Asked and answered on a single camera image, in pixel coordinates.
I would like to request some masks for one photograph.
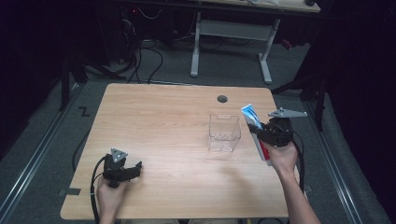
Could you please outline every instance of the metal bracket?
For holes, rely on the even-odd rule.
[[[308,114],[306,112],[293,111],[280,107],[278,110],[269,113],[268,116],[274,118],[299,118],[307,117]]]
[[[126,156],[128,156],[128,153],[120,151],[113,147],[111,148],[111,156],[113,157],[114,163],[117,163],[118,161],[121,161]]]

